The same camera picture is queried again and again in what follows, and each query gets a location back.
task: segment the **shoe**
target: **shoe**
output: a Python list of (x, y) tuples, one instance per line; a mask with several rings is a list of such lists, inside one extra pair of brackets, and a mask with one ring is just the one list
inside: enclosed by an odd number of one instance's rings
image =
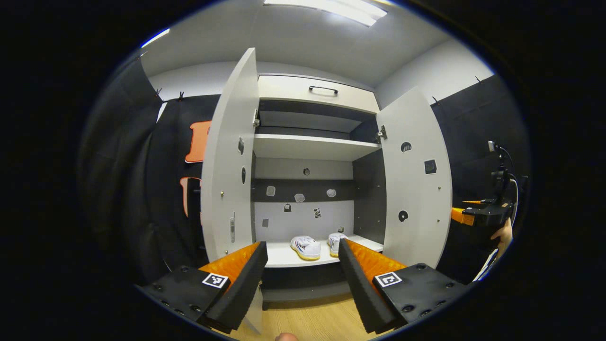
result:
[(308, 235), (298, 235), (290, 240), (290, 248), (304, 260), (320, 259), (320, 242)]
[(327, 244), (330, 246), (330, 255), (333, 257), (339, 256), (339, 240), (341, 238), (349, 239), (346, 235), (342, 233), (331, 233), (328, 236)]

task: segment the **black fabric backdrop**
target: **black fabric backdrop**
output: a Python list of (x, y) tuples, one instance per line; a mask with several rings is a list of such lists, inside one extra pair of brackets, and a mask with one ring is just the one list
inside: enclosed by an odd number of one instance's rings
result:
[[(499, 165), (498, 153), (487, 142), (504, 146), (514, 161), (515, 175), (530, 176), (530, 144), (524, 119), (500, 77), (493, 75), (431, 105), (448, 150), (453, 182), (453, 207), (465, 208), (464, 200), (493, 197), (490, 172)], [(509, 162), (505, 162), (511, 171)], [(506, 195), (515, 199), (514, 186)], [(514, 238), (524, 220), (524, 205), (518, 207)], [(463, 225), (451, 220), (448, 238), (436, 269), (461, 282), (469, 283), (484, 265), (491, 246), (468, 242)]]
[(185, 162), (191, 148), (190, 126), (211, 121), (219, 97), (207, 95), (167, 101), (151, 139), (145, 167), (147, 202), (153, 220), (159, 225), (160, 236), (166, 241), (162, 251), (171, 269), (180, 265), (200, 267), (208, 262), (199, 208), (189, 210), (189, 218), (185, 216), (179, 179), (201, 178), (203, 163)]
[(168, 101), (156, 123), (162, 100), (135, 53), (112, 74), (90, 114), (78, 161), (88, 228), (110, 261), (128, 263), (134, 283), (208, 262), (199, 209), (185, 216), (179, 179), (201, 176), (202, 163), (185, 162), (190, 125), (210, 121), (218, 99)]
[(82, 134), (78, 184), (88, 228), (114, 262), (128, 262), (136, 283), (160, 277), (166, 266), (144, 200), (144, 169), (162, 100), (140, 59), (114, 73)]

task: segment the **door hinge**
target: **door hinge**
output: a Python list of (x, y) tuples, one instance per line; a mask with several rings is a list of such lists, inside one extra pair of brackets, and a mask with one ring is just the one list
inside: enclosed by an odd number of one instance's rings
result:
[(253, 127), (257, 128), (261, 125), (261, 121), (259, 120), (259, 109), (255, 108), (255, 115), (253, 116)]
[(378, 132), (376, 135), (378, 144), (381, 144), (381, 138), (383, 138), (383, 140), (387, 140), (387, 132), (385, 131), (385, 126), (381, 126), (381, 131)]

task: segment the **round black sticker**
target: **round black sticker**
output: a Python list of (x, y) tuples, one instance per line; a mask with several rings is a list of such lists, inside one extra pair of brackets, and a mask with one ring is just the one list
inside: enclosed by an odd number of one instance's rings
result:
[(404, 210), (400, 211), (400, 213), (398, 213), (398, 219), (400, 219), (400, 221), (408, 219), (408, 213)]

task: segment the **human hand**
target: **human hand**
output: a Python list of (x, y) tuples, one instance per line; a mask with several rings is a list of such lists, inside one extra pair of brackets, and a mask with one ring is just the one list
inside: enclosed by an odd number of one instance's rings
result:
[(497, 247), (499, 248), (499, 252), (497, 252), (496, 254), (496, 258), (498, 259), (513, 241), (513, 231), (511, 230), (511, 218), (507, 218), (507, 221), (505, 222), (503, 227), (498, 229), (492, 235), (492, 237), (490, 237), (490, 240), (495, 239), (496, 237), (500, 238), (499, 244), (497, 245)]

